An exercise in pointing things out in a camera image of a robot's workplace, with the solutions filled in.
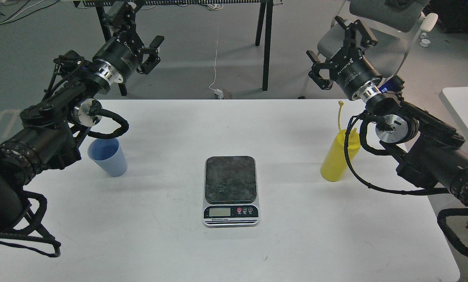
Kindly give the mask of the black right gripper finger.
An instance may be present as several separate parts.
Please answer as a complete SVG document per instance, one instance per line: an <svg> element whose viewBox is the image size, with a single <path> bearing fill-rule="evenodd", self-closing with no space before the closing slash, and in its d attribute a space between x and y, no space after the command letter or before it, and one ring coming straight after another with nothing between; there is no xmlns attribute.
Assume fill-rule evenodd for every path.
<svg viewBox="0 0 468 282"><path fill-rule="evenodd" d="M336 71L338 66L334 63L323 63L320 62L316 53L311 50L307 50L307 56L313 63L311 70L308 73L309 78L315 82L315 84L320 87L322 90L330 90L332 88L333 82L331 79L325 79L320 75L320 71L325 69L329 71Z"/></svg>
<svg viewBox="0 0 468 282"><path fill-rule="evenodd" d="M340 16L335 16L336 23L345 31L343 46L336 52L337 54L363 55L364 51L370 47L377 46L378 39L367 25L363 24L361 20L356 20L346 24L345 20ZM357 46L357 34L361 34L360 46Z"/></svg>

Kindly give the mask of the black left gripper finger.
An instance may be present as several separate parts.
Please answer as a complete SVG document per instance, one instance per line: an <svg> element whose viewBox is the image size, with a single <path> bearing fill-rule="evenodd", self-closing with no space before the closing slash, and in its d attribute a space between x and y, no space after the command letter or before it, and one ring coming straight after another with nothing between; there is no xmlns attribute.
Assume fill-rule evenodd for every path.
<svg viewBox="0 0 468 282"><path fill-rule="evenodd" d="M141 62L137 67L137 73L148 75L161 62L159 57L159 48L164 42L165 37L161 35L155 36L148 47L139 48Z"/></svg>
<svg viewBox="0 0 468 282"><path fill-rule="evenodd" d="M103 14L103 26L110 30L112 37L135 39L136 12L136 2L114 2Z"/></svg>

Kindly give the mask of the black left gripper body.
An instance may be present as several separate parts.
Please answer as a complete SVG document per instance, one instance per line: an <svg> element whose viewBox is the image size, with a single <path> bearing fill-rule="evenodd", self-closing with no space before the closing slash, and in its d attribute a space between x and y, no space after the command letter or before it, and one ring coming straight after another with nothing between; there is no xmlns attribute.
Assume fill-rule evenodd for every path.
<svg viewBox="0 0 468 282"><path fill-rule="evenodd" d="M93 57L95 75L108 84L128 82L143 62L144 46L137 34L121 33L108 40Z"/></svg>

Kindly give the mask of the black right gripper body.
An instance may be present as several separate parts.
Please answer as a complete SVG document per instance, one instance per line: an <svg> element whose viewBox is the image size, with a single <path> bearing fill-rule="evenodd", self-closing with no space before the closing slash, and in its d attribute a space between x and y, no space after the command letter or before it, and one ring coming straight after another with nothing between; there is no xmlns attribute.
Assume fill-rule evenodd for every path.
<svg viewBox="0 0 468 282"><path fill-rule="evenodd" d="M366 59L363 52L341 55L338 57L338 62L334 64L336 65L335 82L351 101L358 99L356 93L365 84L372 83L378 86L383 78Z"/></svg>

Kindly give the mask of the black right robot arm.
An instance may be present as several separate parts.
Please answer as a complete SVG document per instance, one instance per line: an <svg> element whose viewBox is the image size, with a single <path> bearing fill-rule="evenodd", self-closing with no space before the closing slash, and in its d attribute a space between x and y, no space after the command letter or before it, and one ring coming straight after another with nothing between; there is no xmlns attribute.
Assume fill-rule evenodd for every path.
<svg viewBox="0 0 468 282"><path fill-rule="evenodd" d="M442 120L404 100L404 81L397 75L381 83L382 76L365 56L368 47L378 40L360 20L346 23L334 18L344 30L343 46L327 63L307 51L313 62L309 77L323 90L336 82L351 101L362 100L365 110L352 116L339 145L352 174L366 187L399 195L452 194L464 208L441 210L437 223L448 242L468 257L468 247L447 223L452 216L468 216L468 155L461 150L465 143L457 130ZM361 178L349 156L352 127L361 120L360 146L373 155L391 156L397 162L397 175L417 187L417 190L388 190Z"/></svg>

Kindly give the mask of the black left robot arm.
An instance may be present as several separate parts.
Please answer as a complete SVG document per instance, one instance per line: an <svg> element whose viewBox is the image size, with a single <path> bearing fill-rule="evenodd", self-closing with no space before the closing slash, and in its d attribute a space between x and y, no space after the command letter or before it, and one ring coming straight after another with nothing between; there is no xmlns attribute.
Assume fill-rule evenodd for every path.
<svg viewBox="0 0 468 282"><path fill-rule="evenodd" d="M73 50L54 59L41 102L20 113L23 129L0 144L0 244L23 248L11 241L45 243L54 252L38 253L60 256L60 242L41 223L46 197L24 186L43 171L62 170L80 160L86 136L114 139L128 131L128 122L103 109L94 96L106 94L114 83L126 83L135 72L148 74L160 63L158 48L164 37L155 37L146 47L136 31L136 13L144 5L144 0L114 0L107 13L100 12L101 24L112 30L112 37L92 61Z"/></svg>

